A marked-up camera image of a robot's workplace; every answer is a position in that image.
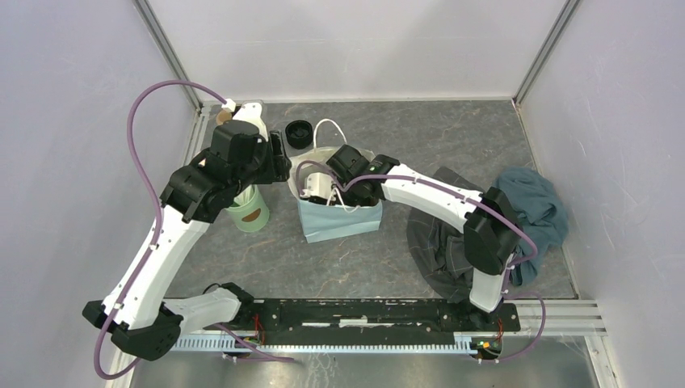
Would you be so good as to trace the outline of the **green cup holder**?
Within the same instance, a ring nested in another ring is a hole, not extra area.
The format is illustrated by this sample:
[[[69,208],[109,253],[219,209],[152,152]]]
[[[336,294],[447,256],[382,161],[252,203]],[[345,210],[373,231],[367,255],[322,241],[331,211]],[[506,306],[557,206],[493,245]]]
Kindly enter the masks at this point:
[[[270,219],[270,210],[255,185],[237,195],[226,211],[234,225],[246,233],[260,231]]]

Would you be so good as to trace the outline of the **stack of black lids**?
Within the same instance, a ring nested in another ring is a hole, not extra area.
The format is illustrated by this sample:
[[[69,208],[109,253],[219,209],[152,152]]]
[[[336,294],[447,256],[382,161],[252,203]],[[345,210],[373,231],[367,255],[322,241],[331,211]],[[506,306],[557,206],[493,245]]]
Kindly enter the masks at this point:
[[[313,144],[313,126],[307,120],[294,120],[284,129],[287,143],[295,150],[303,150]]]

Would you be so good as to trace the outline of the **brown pulp cup carriers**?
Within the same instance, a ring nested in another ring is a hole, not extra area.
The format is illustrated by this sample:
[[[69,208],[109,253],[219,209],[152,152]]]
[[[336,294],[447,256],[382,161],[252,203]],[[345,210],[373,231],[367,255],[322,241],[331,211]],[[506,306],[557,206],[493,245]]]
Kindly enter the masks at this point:
[[[233,119],[233,112],[227,111],[225,109],[221,109],[216,114],[216,124],[217,125],[223,125],[225,122],[230,121],[232,119]]]

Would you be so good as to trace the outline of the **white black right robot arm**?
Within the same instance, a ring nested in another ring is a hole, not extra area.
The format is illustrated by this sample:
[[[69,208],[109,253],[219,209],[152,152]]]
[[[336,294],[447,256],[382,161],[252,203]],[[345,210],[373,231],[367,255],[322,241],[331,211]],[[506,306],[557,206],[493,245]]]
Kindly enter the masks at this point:
[[[507,269],[524,237],[505,193],[458,188],[412,170],[387,155],[365,158],[345,145],[326,159],[335,184],[353,201],[386,200],[408,205],[458,230],[473,267],[466,317],[486,330],[498,321]]]

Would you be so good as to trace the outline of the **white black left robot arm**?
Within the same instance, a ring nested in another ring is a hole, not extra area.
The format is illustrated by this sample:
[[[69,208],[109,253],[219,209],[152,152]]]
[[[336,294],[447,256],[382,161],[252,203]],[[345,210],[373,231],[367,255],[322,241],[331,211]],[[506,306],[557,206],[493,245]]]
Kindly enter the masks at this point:
[[[291,166],[280,132],[244,120],[217,126],[211,145],[170,177],[149,242],[105,299],[86,303],[83,317],[110,334],[119,350],[146,361],[167,354],[180,336],[215,323],[248,327],[254,308],[236,285],[184,299],[167,299],[166,291],[219,213],[251,184],[286,182]]]

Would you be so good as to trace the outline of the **dark grey checked cloth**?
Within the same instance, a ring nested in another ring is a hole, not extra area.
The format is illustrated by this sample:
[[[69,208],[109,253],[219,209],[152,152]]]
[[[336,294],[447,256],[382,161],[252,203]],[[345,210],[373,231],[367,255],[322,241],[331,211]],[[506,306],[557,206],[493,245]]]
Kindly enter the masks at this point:
[[[469,298],[473,266],[465,258],[460,231],[437,217],[412,208],[406,239],[418,270],[438,295],[451,303]]]

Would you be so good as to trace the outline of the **teal blue cloth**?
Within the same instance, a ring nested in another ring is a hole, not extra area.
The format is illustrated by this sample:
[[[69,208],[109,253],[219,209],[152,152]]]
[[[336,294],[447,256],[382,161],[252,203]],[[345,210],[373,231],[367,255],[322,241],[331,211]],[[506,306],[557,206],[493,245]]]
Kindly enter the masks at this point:
[[[511,283],[529,285],[539,275],[544,256],[551,247],[560,247],[569,233],[569,216],[553,184],[527,167],[508,167],[494,180],[517,213],[519,227],[535,243],[537,254],[522,241],[517,252],[530,259],[515,266]]]

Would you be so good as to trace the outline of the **light blue paper bag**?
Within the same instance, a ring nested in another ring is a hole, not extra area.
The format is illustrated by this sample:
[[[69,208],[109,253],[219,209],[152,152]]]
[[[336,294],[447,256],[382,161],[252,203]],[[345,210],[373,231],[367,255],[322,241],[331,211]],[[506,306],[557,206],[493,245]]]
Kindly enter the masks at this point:
[[[331,177],[332,170],[326,162],[340,147],[319,145],[317,142],[317,136],[323,133],[322,127],[327,124],[334,126],[341,135],[344,145],[348,143],[345,133],[335,121],[322,119],[313,129],[313,148],[290,158],[292,169],[288,187],[296,199],[301,227],[308,243],[319,243],[376,231],[380,228],[383,213],[383,205],[380,201],[375,200],[369,205],[355,205],[352,199],[345,197],[346,193],[340,190],[336,183],[335,205],[319,205],[301,197],[308,175],[322,172]]]

